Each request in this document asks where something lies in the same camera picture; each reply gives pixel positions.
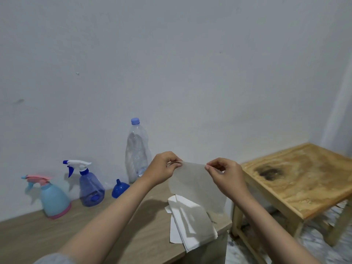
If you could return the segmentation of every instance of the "forearm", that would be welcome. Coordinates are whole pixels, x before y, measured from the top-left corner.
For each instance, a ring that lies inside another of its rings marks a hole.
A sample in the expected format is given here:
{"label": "forearm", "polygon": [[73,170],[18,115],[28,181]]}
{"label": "forearm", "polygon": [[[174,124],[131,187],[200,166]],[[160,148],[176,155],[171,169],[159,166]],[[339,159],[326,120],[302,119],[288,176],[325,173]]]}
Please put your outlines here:
{"label": "forearm", "polygon": [[237,202],[237,205],[273,263],[319,263],[251,195]]}
{"label": "forearm", "polygon": [[153,184],[141,177],[60,250],[77,264],[98,264],[106,257]]}

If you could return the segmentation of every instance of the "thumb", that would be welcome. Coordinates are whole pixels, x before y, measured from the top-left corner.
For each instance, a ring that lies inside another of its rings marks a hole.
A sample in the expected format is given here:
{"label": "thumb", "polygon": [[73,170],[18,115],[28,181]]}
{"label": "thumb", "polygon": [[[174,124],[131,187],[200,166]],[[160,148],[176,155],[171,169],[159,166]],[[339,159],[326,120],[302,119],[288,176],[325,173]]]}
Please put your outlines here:
{"label": "thumb", "polygon": [[182,164],[181,163],[178,163],[178,162],[175,162],[175,163],[172,163],[170,166],[168,166],[168,171],[173,174],[174,173],[174,170],[177,169],[178,167],[181,167]]}
{"label": "thumb", "polygon": [[210,176],[213,178],[214,181],[218,179],[218,176],[220,174],[212,166],[206,165],[205,169],[207,170],[207,172],[210,174]]}

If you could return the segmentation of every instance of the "transparent blue spray bottle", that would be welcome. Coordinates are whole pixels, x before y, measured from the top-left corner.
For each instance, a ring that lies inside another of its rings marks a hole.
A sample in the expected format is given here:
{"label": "transparent blue spray bottle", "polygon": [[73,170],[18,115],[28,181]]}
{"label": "transparent blue spray bottle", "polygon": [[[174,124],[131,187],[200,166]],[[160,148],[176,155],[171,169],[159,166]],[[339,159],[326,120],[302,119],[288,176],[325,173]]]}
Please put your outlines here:
{"label": "transparent blue spray bottle", "polygon": [[80,199],[84,206],[92,207],[103,201],[105,189],[98,178],[93,173],[89,172],[89,169],[87,168],[91,162],[64,160],[62,163],[68,166],[68,177],[71,177],[75,168],[80,169]]}

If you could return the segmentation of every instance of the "blue spray trigger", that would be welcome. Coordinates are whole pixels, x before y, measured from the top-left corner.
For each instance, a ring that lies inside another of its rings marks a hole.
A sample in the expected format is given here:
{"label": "blue spray trigger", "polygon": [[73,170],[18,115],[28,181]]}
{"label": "blue spray trigger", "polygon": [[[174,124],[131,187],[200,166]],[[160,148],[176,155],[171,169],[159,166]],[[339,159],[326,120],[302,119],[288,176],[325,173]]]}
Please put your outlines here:
{"label": "blue spray trigger", "polygon": [[33,185],[34,185],[33,182],[29,182],[27,188],[25,189],[25,192],[27,193],[27,192],[29,192],[30,190],[32,190]]}
{"label": "blue spray trigger", "polygon": [[75,168],[68,166],[68,177],[71,177],[74,170],[75,170]]}

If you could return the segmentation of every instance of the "wooden stool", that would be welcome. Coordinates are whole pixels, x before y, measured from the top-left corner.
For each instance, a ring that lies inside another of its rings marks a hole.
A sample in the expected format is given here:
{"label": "wooden stool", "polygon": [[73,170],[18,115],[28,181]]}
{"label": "wooden stool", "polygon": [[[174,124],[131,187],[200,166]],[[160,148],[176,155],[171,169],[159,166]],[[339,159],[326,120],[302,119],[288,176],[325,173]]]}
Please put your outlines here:
{"label": "wooden stool", "polygon": [[[303,224],[348,199],[335,226],[316,219],[325,242],[336,245],[352,218],[352,159],[307,143],[242,164],[246,182],[286,218],[286,230],[299,237]],[[266,263],[241,231],[243,213],[234,208],[232,234],[240,236],[259,263]]]}

